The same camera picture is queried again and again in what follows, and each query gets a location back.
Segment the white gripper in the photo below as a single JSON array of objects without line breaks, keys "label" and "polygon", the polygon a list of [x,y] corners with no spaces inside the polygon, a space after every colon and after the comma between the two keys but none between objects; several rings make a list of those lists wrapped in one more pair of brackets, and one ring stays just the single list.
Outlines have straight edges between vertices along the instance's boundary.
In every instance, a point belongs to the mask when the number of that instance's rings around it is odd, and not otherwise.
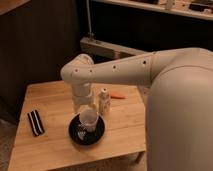
[{"label": "white gripper", "polygon": [[78,112],[84,105],[94,107],[94,92],[91,83],[74,84],[72,88],[72,100],[74,111]]}]

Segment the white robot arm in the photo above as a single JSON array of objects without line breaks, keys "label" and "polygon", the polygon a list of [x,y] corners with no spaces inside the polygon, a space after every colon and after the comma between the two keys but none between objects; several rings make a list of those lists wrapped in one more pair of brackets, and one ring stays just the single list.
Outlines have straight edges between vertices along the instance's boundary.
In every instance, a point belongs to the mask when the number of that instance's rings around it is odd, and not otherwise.
[{"label": "white robot arm", "polygon": [[149,86],[172,60],[166,51],[140,54],[95,64],[87,54],[80,54],[65,64],[61,78],[72,88],[74,111],[94,105],[92,83]]}]

